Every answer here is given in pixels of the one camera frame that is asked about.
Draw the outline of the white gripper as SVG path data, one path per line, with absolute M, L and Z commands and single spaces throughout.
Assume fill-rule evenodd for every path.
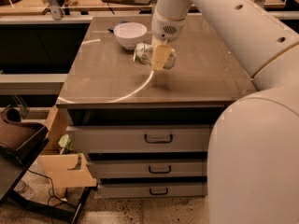
M 156 9 L 153 13 L 151 31 L 152 39 L 152 69 L 159 71 L 164 68 L 171 54 L 171 46 L 162 40 L 174 41 L 179 38 L 185 25 L 187 14 L 176 11 L 161 11 Z

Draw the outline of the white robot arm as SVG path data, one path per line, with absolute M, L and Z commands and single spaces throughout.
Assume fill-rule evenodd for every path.
M 207 158 L 210 224 L 299 224 L 298 34 L 250 0 L 158 0 L 153 33 L 206 17 L 256 88 L 220 115 Z

